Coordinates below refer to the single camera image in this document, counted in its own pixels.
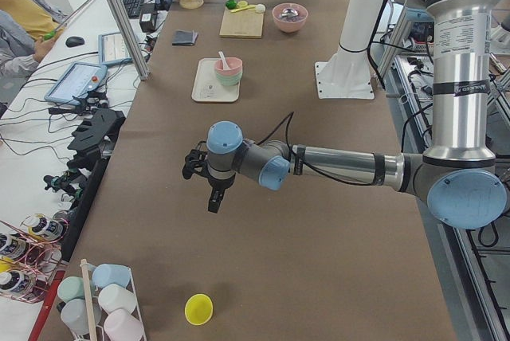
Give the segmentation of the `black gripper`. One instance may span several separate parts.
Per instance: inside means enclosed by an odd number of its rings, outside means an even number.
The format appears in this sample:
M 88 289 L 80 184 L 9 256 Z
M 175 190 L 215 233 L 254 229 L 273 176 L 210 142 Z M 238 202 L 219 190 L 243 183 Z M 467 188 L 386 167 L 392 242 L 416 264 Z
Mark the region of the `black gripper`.
M 208 211 L 217 214 L 222 199 L 224 197 L 224 191 L 229 189 L 235 181 L 235 176 L 231 175 L 229 178 L 219 179 L 214 176 L 208 177 L 208 183 L 210 184 L 212 191 L 208 200 Z

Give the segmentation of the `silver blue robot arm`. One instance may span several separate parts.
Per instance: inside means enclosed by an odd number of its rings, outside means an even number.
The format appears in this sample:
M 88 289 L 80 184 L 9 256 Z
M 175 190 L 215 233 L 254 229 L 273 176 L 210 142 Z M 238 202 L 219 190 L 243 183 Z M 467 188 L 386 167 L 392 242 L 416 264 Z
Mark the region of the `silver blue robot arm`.
M 432 142 L 395 156 L 245 138 L 229 121 L 209 130 L 198 173 L 217 212 L 237 174 L 270 190 L 291 174 L 316 174 L 353 186 L 390 186 L 423 201 L 438 220 L 477 229 L 505 210 L 507 192 L 486 144 L 491 12 L 500 0 L 405 0 L 408 15 L 433 19 Z

